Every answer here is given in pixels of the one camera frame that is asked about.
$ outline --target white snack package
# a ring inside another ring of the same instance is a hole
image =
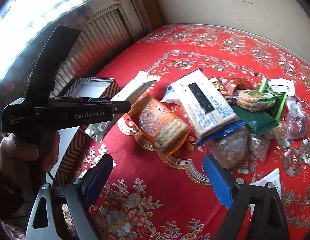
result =
[[[173,103],[173,104],[177,104],[179,106],[182,106],[181,101],[179,100],[179,98],[176,97],[176,93],[175,93],[174,89],[172,89],[170,86],[167,88],[166,93],[160,102],[162,102],[162,103]]]
[[[274,92],[285,92],[289,96],[295,95],[295,85],[293,80],[284,78],[269,79],[268,86]]]
[[[189,116],[198,140],[237,117],[220,92],[200,70],[180,78],[171,85]]]
[[[279,169],[275,169],[271,173],[267,174],[264,178],[262,178],[258,181],[255,181],[253,183],[250,183],[250,185],[264,187],[267,182],[272,182],[275,185],[275,187],[277,189],[277,193],[278,193],[280,199],[282,199],[282,186],[281,186],[280,180],[279,180]],[[253,216],[255,204],[250,204],[250,206],[251,206],[251,216]]]
[[[153,76],[147,72],[140,71],[112,100],[129,101],[133,104],[152,84],[159,81],[159,79],[160,76]],[[90,124],[85,130],[85,133],[97,143],[101,143],[106,134],[123,115],[124,113],[114,114],[112,121]]]

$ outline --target window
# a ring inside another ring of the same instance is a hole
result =
[[[88,0],[15,0],[0,18],[0,79],[45,27]]]

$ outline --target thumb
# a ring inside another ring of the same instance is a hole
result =
[[[0,143],[0,155],[3,159],[18,158],[25,161],[35,161],[39,156],[39,150],[35,144],[22,142],[11,133]]]

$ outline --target screw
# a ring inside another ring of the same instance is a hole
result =
[[[49,184],[49,183],[45,183],[45,184],[43,184],[43,185],[42,185],[42,189],[48,189],[48,188],[49,188],[49,186],[50,186],[50,184]]]
[[[79,184],[80,182],[81,182],[81,179],[80,179],[80,178],[72,179],[72,183],[73,183],[74,185],[77,185],[77,184]]]
[[[268,188],[275,188],[275,185],[271,182],[267,183]]]
[[[236,183],[239,184],[239,185],[242,185],[242,184],[244,184],[244,182],[245,182],[242,178],[237,178],[235,181],[236,181]]]

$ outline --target paper box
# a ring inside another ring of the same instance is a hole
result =
[[[114,78],[79,78],[66,92],[66,97],[113,98],[120,91]],[[51,170],[58,185],[71,182],[74,166],[82,156],[82,148],[90,137],[85,133],[88,125],[59,130],[61,142],[59,161]]]

